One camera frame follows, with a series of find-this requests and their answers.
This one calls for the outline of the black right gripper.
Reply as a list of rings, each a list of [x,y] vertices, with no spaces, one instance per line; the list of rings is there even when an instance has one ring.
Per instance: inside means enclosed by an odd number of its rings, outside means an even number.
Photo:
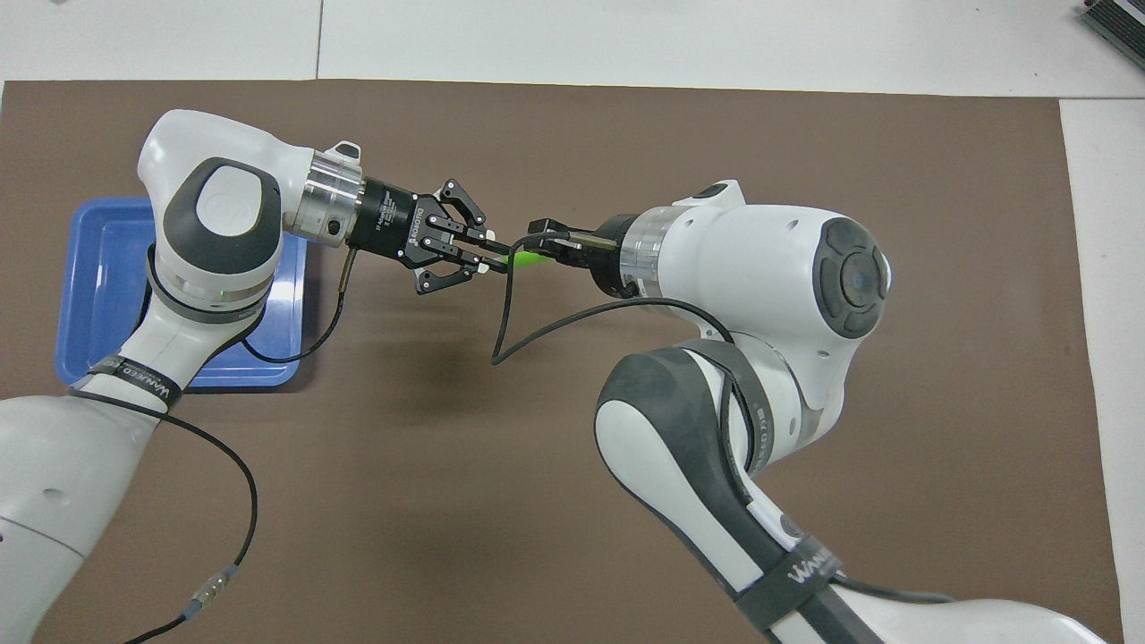
[[[615,248],[590,248],[583,243],[570,241],[570,228],[552,217],[543,217],[528,225],[528,235],[548,235],[545,238],[531,238],[527,246],[537,246],[537,253],[553,259],[567,267],[589,269],[590,276],[598,289],[606,296],[617,299],[638,297],[638,286],[632,278],[622,277],[619,269],[619,249],[625,234],[638,215],[613,215],[592,235],[614,242]]]

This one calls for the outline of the brown table mat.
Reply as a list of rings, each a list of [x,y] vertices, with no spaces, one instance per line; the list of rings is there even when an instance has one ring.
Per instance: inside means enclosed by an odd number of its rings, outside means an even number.
[[[139,196],[176,107],[283,141],[360,143],[368,175],[455,178],[498,236],[593,228],[736,179],[881,241],[887,309],[834,432],[763,489],[875,584],[1044,605],[1104,639],[1120,587],[1055,99],[395,81],[8,83],[0,111],[0,398],[57,394],[69,225]],[[240,451],[260,526],[218,603],[157,644],[756,644],[598,457],[618,360],[694,335],[611,311],[489,354],[504,281],[414,293],[361,254],[331,341],[271,391],[177,415]]]

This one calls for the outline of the blue plastic tray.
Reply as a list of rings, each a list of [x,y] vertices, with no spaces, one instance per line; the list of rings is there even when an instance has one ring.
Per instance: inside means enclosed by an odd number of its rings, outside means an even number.
[[[78,382],[131,337],[147,293],[147,251],[153,239],[148,199],[92,199],[76,212],[55,345],[62,383]],[[305,239],[284,236],[267,309],[248,338],[266,355],[302,350],[307,248]]]

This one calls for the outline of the grey ribbed device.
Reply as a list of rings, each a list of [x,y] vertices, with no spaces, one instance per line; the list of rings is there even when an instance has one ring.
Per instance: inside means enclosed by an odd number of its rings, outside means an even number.
[[[1145,50],[1145,0],[1083,0],[1082,19],[1132,50]]]

